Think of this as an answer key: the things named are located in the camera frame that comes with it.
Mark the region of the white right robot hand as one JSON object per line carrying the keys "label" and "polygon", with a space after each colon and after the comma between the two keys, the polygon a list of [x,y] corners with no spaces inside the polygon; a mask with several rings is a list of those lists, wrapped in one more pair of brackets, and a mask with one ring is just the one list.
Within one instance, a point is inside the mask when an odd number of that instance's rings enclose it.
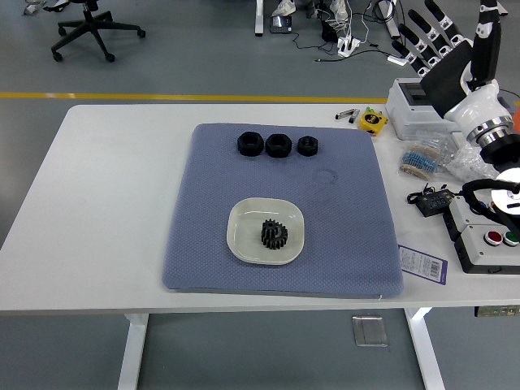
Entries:
{"label": "white right robot hand", "polygon": [[434,1],[426,8],[432,24],[416,10],[411,21],[424,33],[420,38],[400,24],[400,34],[414,46],[399,41],[392,47],[421,78],[420,85],[437,114],[454,122],[468,137],[479,137],[494,125],[513,127],[511,114],[499,103],[495,80],[501,46],[500,12],[496,1],[482,1],[474,38],[464,37],[457,25]]}

